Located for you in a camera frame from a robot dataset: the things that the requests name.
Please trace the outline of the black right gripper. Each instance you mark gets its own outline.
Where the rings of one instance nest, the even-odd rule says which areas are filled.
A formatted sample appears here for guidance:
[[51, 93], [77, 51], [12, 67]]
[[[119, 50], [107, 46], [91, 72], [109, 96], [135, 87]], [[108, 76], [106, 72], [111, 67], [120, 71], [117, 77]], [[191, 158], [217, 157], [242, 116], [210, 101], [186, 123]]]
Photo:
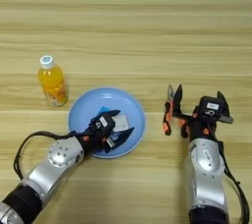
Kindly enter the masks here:
[[217, 122], [232, 124], [233, 118], [230, 117], [229, 106], [224, 95], [218, 91], [218, 98], [222, 101], [222, 115], [214, 117], [207, 114], [195, 113], [186, 115], [181, 113], [180, 103], [182, 100], [182, 84], [180, 84], [173, 96], [172, 116], [182, 121], [181, 136], [190, 141], [194, 139], [206, 139], [216, 141]]

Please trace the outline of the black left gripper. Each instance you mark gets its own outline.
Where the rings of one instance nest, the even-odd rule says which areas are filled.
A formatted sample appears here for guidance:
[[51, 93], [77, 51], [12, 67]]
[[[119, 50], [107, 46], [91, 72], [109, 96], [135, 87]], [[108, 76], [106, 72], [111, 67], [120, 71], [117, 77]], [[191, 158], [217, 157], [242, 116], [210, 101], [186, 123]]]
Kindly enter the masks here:
[[[120, 113], [120, 110], [109, 110], [98, 114], [98, 118], [101, 117], [114, 117]], [[106, 126], [104, 126], [100, 120], [91, 120], [89, 126], [85, 129], [83, 133], [78, 136], [78, 141], [80, 142], [84, 155], [90, 156], [99, 149], [103, 148], [103, 143], [106, 138], [108, 138], [113, 128], [115, 127], [115, 122], [111, 121]], [[125, 131], [118, 133], [113, 133], [110, 136], [110, 148], [115, 149], [121, 144], [123, 144], [132, 134], [134, 128], [130, 128]]]

